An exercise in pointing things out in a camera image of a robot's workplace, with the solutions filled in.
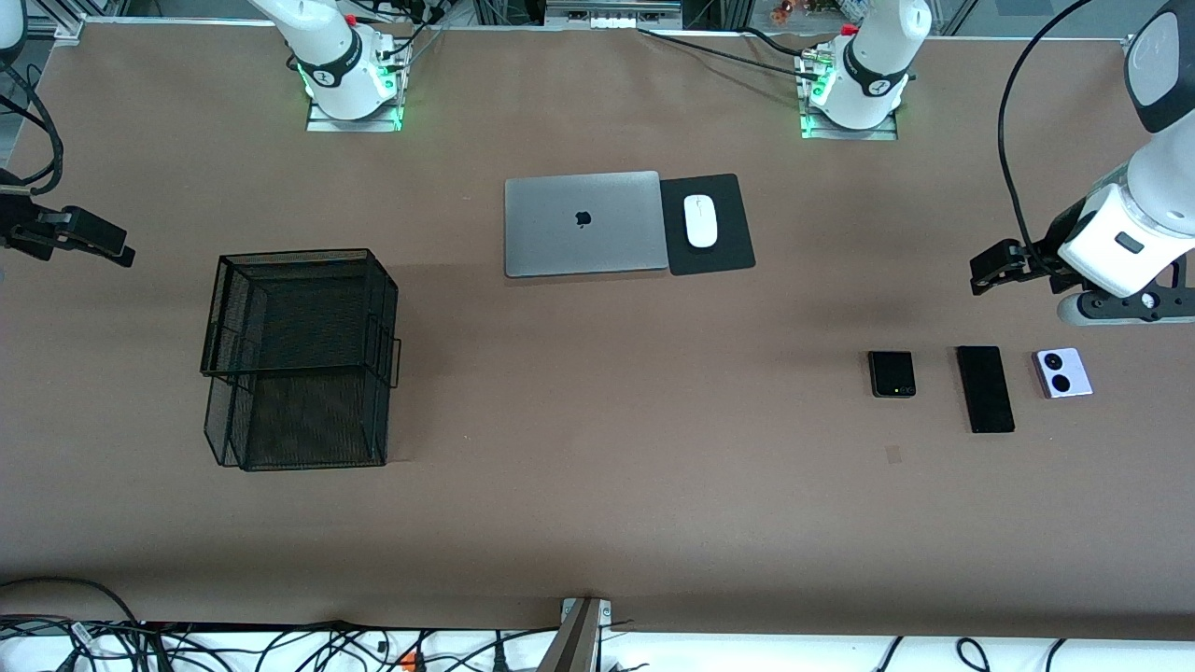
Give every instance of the metal frame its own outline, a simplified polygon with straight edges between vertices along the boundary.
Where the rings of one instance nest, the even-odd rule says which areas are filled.
[[[598,640],[611,624],[609,601],[599,598],[564,600],[564,623],[535,672],[595,672]]]

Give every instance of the mouse pad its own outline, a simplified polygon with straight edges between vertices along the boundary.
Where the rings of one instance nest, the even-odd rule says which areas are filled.
[[[685,234],[685,196],[703,194],[713,200],[718,215],[718,240],[710,248],[688,244]],[[707,175],[682,179],[661,179],[660,195],[664,207],[664,239],[668,243],[668,269],[673,275],[693,275],[735,270],[755,265],[750,246],[747,213],[735,175]]]

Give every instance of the silver laptop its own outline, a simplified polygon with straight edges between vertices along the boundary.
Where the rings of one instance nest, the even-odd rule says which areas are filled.
[[[668,268],[660,173],[507,181],[507,276]]]

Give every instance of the white mouse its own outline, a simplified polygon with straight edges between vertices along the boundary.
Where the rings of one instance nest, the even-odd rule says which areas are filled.
[[[685,234],[688,244],[705,249],[718,242],[718,214],[713,198],[704,194],[685,196]]]

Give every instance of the brown table surface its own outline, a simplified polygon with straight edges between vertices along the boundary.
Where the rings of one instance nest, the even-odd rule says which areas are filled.
[[[515,628],[593,593],[643,629],[1188,636],[1193,331],[968,288],[1015,236],[995,110],[1022,45],[927,43],[900,141],[844,143],[801,139],[791,79],[631,31],[453,31],[402,133],[308,134],[272,29],[88,26],[41,87],[67,151],[41,201],[137,259],[0,257],[0,574],[100,579],[147,619]],[[1146,139],[1121,63],[1050,43],[1024,73],[1037,233]],[[737,173],[756,268],[503,277],[505,178],[641,169]],[[350,246],[402,289],[391,464],[217,468],[216,257]],[[968,343],[1003,348],[1015,434],[968,433]],[[1030,353],[1067,346],[1096,395],[1046,401]],[[895,348],[918,395],[875,399],[864,353]]]

